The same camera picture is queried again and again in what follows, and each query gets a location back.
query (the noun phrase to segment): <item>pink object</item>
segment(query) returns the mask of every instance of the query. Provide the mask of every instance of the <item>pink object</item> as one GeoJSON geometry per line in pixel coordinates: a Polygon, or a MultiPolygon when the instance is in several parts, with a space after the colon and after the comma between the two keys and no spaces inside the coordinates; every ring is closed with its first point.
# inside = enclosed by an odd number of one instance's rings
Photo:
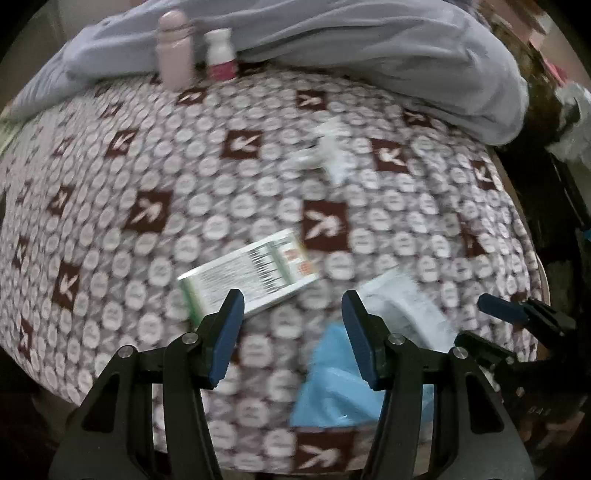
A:
{"type": "Polygon", "coordinates": [[[227,82],[236,78],[236,53],[230,43],[231,28],[211,30],[205,34],[207,49],[207,77],[214,82],[227,82]]]}
{"type": "Polygon", "coordinates": [[[195,83],[191,27],[180,10],[171,10],[160,17],[156,53],[160,78],[166,89],[179,92],[195,83]]]}

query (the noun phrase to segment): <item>white bottle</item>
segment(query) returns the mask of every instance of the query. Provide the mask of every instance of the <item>white bottle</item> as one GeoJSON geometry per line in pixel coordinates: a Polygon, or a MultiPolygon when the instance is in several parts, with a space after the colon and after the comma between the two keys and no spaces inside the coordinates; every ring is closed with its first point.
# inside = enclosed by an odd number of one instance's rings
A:
{"type": "Polygon", "coordinates": [[[231,28],[211,30],[205,34],[207,49],[207,77],[214,82],[227,82],[236,78],[238,64],[236,52],[230,43],[231,28]]]}
{"type": "Polygon", "coordinates": [[[195,83],[191,27],[180,10],[171,10],[160,17],[156,53],[160,78],[166,89],[179,92],[195,83]]]}

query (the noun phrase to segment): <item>table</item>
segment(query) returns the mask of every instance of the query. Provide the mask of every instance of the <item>table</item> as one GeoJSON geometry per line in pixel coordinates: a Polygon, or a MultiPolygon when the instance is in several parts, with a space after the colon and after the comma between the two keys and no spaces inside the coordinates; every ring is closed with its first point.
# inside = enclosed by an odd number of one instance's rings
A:
{"type": "MultiPolygon", "coordinates": [[[[486,148],[463,132],[350,79],[243,75],[183,93],[157,76],[103,82],[24,126],[0,159],[0,342],[80,404],[119,346],[189,330],[180,274],[293,228],[322,278],[244,321],[226,378],[202,392],[212,441],[222,468],[359,469],[373,426],[288,427],[343,292],[397,266],[457,328],[533,359],[526,330],[475,302],[484,291],[541,298],[535,252],[486,148]],[[340,187],[287,158],[334,116],[351,168],[340,187]]],[[[159,388],[154,438],[165,448],[159,388]]]]}

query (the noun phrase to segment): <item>patterned tablecloth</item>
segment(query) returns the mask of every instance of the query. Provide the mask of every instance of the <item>patterned tablecloth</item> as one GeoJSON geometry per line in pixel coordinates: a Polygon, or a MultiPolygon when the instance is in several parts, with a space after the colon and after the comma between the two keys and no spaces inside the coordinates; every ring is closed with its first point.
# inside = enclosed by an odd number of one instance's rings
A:
{"type": "MultiPolygon", "coordinates": [[[[189,329],[178,275],[280,229],[300,234],[322,279],[245,320],[226,378],[203,393],[223,468],[362,467],[372,427],[291,429],[288,418],[343,292],[395,265],[458,328],[535,355],[526,331],[475,307],[484,291],[541,296],[485,147],[372,86],[275,67],[181,94],[155,76],[102,83],[24,126],[0,159],[2,192],[1,345],[77,404],[119,346],[189,329]],[[351,168],[341,187],[287,160],[334,116],[351,168]]],[[[154,405],[164,447],[158,388],[154,405]]]]}

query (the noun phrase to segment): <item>blue gripper pad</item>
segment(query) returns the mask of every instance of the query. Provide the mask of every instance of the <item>blue gripper pad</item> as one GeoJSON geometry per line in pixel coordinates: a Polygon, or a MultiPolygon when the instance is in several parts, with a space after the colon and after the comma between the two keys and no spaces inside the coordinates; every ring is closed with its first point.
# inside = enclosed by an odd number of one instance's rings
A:
{"type": "Polygon", "coordinates": [[[197,334],[202,341],[199,376],[209,381],[209,385],[202,388],[215,388],[226,376],[243,318],[244,295],[233,288],[219,312],[207,315],[199,325],[197,334]]]}
{"type": "Polygon", "coordinates": [[[512,323],[516,326],[523,327],[529,321],[529,318],[521,305],[500,299],[499,297],[489,295],[488,293],[483,293],[478,297],[476,306],[478,306],[478,309],[481,312],[492,315],[493,317],[512,323]]]}
{"type": "Polygon", "coordinates": [[[359,373],[372,390],[392,387],[392,369],[386,351],[390,331],[377,315],[370,315],[355,290],[343,295],[341,304],[343,322],[359,373]]]}

